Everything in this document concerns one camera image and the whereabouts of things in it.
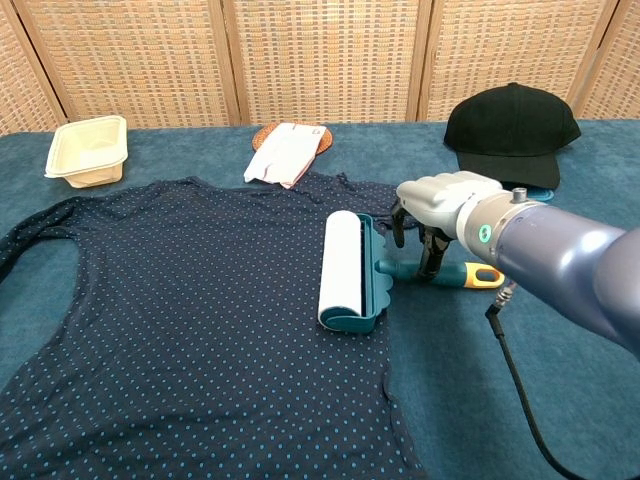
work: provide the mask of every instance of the lint roller handle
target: lint roller handle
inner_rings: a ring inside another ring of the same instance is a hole
[[[504,283],[504,274],[490,265],[465,262],[465,288],[498,288]]]

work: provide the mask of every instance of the green indicator light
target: green indicator light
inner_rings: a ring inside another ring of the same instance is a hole
[[[478,238],[482,243],[487,243],[491,238],[491,226],[487,224],[481,226],[478,230]]]

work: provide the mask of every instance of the polka dot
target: polka dot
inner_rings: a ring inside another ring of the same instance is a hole
[[[0,241],[0,266],[73,239],[73,301],[0,402],[3,478],[421,478],[387,394],[384,314],[316,321],[327,216],[390,224],[392,186],[197,178],[75,197]]]

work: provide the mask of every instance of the lint roller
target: lint roller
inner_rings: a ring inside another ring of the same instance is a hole
[[[375,269],[385,240],[373,219],[346,210],[327,218],[322,256],[318,321],[330,330],[369,333],[391,299],[389,275]]]
[[[318,300],[318,322],[329,330],[369,333],[391,298],[393,278],[415,278],[416,262],[386,255],[385,239],[369,215],[346,210],[327,218]],[[442,265],[430,284],[497,288],[504,275],[489,265],[465,262]]]

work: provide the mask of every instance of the teal cloth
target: teal cloth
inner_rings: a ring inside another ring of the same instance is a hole
[[[640,121],[582,121],[558,153],[551,203],[630,229],[640,223]],[[445,124],[329,125],[334,145],[313,170],[399,184],[458,169]],[[119,183],[76,190],[44,178],[49,133],[0,138],[0,230],[73,195],[101,195],[154,180],[198,176],[242,186],[258,127],[134,130]],[[399,259],[419,259],[417,231]],[[475,261],[453,244],[450,261]],[[77,252],[36,245],[0,284],[0,385],[49,338],[69,305]],[[539,454],[483,313],[495,292],[396,282],[391,290],[391,391],[434,479],[560,478]],[[553,454],[587,478],[640,473],[640,365],[622,348],[568,322],[524,290],[502,314],[507,340]]]

